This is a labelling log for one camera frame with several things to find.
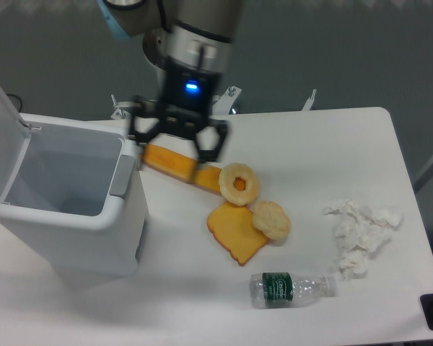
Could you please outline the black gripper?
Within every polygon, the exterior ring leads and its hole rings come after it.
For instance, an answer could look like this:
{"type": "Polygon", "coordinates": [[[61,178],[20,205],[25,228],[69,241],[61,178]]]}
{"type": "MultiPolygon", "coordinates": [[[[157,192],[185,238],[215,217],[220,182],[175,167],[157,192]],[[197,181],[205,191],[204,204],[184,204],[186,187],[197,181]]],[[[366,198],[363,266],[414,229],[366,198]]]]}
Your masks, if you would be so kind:
{"type": "Polygon", "coordinates": [[[165,81],[159,100],[134,95],[131,99],[128,139],[138,146],[136,168],[142,169],[146,146],[160,133],[191,139],[195,160],[191,183],[207,163],[218,162],[228,136],[226,120],[209,119],[212,100],[221,79],[218,72],[197,69],[174,58],[165,61],[165,81]]]}

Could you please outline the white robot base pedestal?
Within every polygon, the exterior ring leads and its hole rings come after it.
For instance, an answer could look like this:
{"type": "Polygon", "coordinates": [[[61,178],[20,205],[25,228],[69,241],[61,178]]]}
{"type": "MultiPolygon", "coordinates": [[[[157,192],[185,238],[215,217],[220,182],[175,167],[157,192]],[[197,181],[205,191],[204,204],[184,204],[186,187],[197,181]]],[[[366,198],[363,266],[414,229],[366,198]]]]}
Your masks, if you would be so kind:
{"type": "Polygon", "coordinates": [[[142,40],[144,56],[155,70],[159,92],[162,91],[166,76],[167,49],[171,33],[163,28],[146,32],[142,40]]]}

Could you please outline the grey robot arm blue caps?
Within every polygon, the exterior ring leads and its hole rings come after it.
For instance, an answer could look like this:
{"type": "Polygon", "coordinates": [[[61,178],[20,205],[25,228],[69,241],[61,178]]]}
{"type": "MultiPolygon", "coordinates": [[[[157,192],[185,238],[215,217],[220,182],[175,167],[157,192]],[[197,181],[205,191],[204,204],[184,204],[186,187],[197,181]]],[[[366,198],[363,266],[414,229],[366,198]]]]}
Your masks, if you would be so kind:
{"type": "Polygon", "coordinates": [[[130,113],[128,137],[141,151],[164,133],[196,148],[189,178],[218,160],[229,133],[225,120],[211,118],[215,92],[229,63],[242,1],[99,1],[115,36],[153,35],[162,42],[163,71],[155,100],[138,95],[120,105],[130,113]]]}

